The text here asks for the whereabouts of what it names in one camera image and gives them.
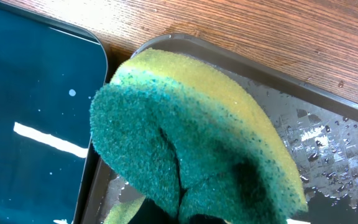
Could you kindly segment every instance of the teal surface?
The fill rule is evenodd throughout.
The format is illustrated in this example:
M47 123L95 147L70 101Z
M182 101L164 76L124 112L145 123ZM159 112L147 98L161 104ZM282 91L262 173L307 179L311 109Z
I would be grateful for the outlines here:
M71 223L85 162L75 151L88 148L106 66L98 43L0 11L0 223Z

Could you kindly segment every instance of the tray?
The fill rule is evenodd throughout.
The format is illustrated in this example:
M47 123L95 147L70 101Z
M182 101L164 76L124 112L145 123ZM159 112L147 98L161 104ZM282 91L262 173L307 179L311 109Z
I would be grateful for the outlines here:
M89 31L0 1L0 223L81 218L99 159L88 110L111 69Z
M156 37L136 50L132 57L147 48L184 54L210 64L255 98L271 119L301 174L310 212L293 217L294 220L358 223L357 103L190 35ZM92 212L88 210L89 216L98 222L106 216L104 212L109 211L105 207L114 205L112 201L116 203L126 194L120 187L107 187L107 183L119 179L103 162L99 164L109 175L97 175L103 181L96 179L91 194L100 194L100 191L107 194L94 198L95 204L101 207L91 208Z

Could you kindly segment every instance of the folded sponge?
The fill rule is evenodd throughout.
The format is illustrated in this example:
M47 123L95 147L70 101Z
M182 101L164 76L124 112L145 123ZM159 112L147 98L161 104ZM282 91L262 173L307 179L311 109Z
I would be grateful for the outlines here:
M91 105L96 151L171 217L285 223L306 211L299 173L270 120L213 67L148 49Z

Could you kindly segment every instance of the wooden table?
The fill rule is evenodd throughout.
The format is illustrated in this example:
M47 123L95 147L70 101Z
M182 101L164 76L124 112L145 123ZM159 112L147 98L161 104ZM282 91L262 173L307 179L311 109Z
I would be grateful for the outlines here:
M358 0L5 0L130 55L184 32L358 103Z

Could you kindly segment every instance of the black tray rim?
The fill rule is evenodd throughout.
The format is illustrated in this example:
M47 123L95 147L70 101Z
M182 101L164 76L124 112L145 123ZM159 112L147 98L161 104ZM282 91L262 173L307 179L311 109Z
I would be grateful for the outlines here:
M24 9L23 7L15 6L8 2L0 1L0 10L7 11L13 13L15 15L24 17L26 19L30 19L32 21L36 21L42 24L45 24L54 29L66 32L67 34L77 36L86 41L94 42L101 46L103 50L104 58L106 61L106 72L104 75L104 83L105 84L108 79L110 79L111 72L116 70L116 65L112 62L115 58L112 55L109 47L106 47L92 32L73 25L64 21L60 21L58 19L54 19L52 17L47 17L38 12L32 12L30 10ZM93 185L93 180L98 175L98 171L100 170L99 155L94 151L91 139L89 140L88 146L88 155L85 159L83 175L80 182L80 188L78 192L77 203L75 207L75 212L73 214L73 223L78 224L82 223L82 219L84 219L85 208L88 206L88 201L90 200L90 192Z
M168 44L169 42L173 42L175 40L184 41L188 45L193 45L195 47L200 47L202 49L208 49L214 52L217 57L224 58L226 60L230 60L232 62L236 62L237 64L243 64L244 66L252 68L255 72L264 73L265 75L270 76L275 81L285 82L288 86L292 86L293 88L297 88L295 92L297 93L306 93L304 95L294 95L291 91L284 90L283 92L293 95L301 100L305 100L309 103L312 103L316 106L324 108L326 110L332 111L343 117L347 117L358 121L358 103L355 103L351 100L347 100L341 96L335 95L329 91L321 89L317 86L311 85L307 82L301 81L297 78L291 77L283 72L278 70L269 68L261 63L255 62L248 58L245 58L237 53L231 52L230 50L224 49L222 47L218 47L217 45L212 44L211 42L205 41L203 39L194 37L189 34L182 34L182 33L172 33L172 34L164 34L158 37L155 37L143 45L141 45L132 55L131 58L135 57L137 54L143 52L148 48L154 48L157 44ZM232 69L224 68L230 72L233 72ZM234 72L238 75L243 77L251 78L248 76L243 75L242 73Z

